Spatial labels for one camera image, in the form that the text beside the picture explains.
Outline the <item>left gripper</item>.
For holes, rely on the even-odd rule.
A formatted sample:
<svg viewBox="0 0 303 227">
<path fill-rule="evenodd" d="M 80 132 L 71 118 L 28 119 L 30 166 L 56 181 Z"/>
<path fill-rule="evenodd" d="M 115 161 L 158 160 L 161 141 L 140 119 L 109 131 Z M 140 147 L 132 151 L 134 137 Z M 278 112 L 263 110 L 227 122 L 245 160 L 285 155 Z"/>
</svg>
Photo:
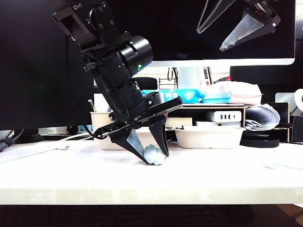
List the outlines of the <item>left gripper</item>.
<svg viewBox="0 0 303 227">
<path fill-rule="evenodd" d="M 98 128 L 93 137 L 99 140 L 110 137 L 111 142 L 132 152 L 143 162 L 148 163 L 143 156 L 144 148 L 134 129 L 140 128 L 145 122 L 155 120 L 157 116 L 167 116 L 169 112 L 179 109 L 183 105 L 183 99 L 178 96 L 172 100 L 154 106 L 147 106 L 145 112 L 130 120 L 114 119 L 112 123 Z M 169 151 L 166 141 L 165 126 L 162 122 L 155 122 L 149 126 L 150 132 L 162 152 L 168 157 Z"/>
</svg>

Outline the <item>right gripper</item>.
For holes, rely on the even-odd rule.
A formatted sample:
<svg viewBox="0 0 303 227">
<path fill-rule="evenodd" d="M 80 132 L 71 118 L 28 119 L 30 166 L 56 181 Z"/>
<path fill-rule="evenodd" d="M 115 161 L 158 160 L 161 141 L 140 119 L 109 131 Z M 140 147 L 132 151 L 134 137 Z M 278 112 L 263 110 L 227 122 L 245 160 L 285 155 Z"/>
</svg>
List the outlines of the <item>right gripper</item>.
<svg viewBox="0 0 303 227">
<path fill-rule="evenodd" d="M 203 33 L 235 0 L 206 0 L 196 31 Z M 220 51 L 227 51 L 244 42 L 260 36 L 274 33 L 281 18 L 271 3 L 276 0 L 246 0 L 249 8 L 243 12 L 242 19 L 220 46 Z"/>
</svg>

